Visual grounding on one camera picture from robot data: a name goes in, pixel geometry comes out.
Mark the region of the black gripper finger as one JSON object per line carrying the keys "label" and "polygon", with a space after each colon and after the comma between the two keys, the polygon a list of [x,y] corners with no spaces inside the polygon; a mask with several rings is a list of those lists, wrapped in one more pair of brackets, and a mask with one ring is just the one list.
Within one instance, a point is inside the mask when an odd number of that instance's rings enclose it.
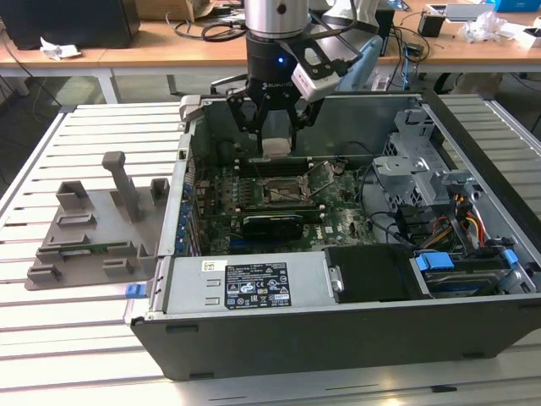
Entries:
{"label": "black gripper finger", "polygon": [[285,111],[290,119],[290,141],[292,151],[295,151],[297,147],[298,131],[306,127],[312,127],[315,124],[323,103],[323,99],[309,102],[301,113],[298,113],[292,102],[286,103]]}
{"label": "black gripper finger", "polygon": [[244,87],[229,90],[226,99],[238,129],[254,137],[257,151],[262,153],[262,129],[270,111],[271,94],[255,89],[250,92]]}

